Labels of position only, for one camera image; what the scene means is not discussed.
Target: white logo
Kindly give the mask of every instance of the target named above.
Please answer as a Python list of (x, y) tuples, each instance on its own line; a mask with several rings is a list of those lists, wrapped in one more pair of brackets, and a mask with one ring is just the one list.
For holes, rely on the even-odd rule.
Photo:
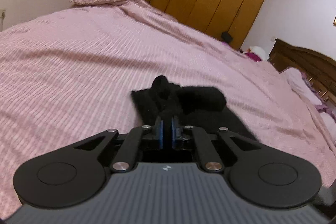
[(162, 169), (163, 169), (164, 171), (169, 171), (170, 169), (172, 169), (172, 167), (169, 166), (169, 165), (166, 165), (166, 166), (162, 167)]

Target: silver pin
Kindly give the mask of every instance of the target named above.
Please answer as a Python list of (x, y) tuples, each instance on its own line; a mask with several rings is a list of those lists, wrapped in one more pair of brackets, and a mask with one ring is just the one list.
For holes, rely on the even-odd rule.
[(118, 161), (115, 164), (112, 165), (113, 169), (118, 171), (125, 171), (129, 168), (129, 164), (124, 161)]
[(205, 168), (211, 171), (218, 171), (222, 169), (222, 165), (219, 162), (211, 161), (205, 165)]

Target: pink bedspread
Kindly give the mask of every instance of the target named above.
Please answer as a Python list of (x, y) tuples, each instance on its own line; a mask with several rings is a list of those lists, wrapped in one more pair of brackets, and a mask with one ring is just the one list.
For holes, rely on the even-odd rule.
[(158, 75), (211, 85), (264, 144), (302, 157), (329, 187), (335, 146), (315, 108), (267, 62), (254, 62), (175, 22), (142, 0), (64, 10), (0, 33), (0, 217), (20, 202), (12, 185), (24, 161), (140, 120), (131, 90)]

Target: gray ribbed panel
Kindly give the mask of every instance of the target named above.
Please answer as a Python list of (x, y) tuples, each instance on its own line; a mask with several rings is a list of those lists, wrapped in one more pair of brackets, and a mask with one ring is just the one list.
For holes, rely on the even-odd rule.
[(242, 200), (196, 164), (139, 163), (91, 200), (62, 210), (24, 205), (8, 224), (327, 224), (313, 207), (271, 211)]

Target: carved headboard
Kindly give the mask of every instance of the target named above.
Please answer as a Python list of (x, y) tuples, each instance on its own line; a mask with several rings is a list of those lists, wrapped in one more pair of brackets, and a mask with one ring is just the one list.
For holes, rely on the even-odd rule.
[(269, 62), (279, 71), (295, 67), (307, 74), (311, 86), (336, 112), (336, 61), (319, 52), (276, 39)]

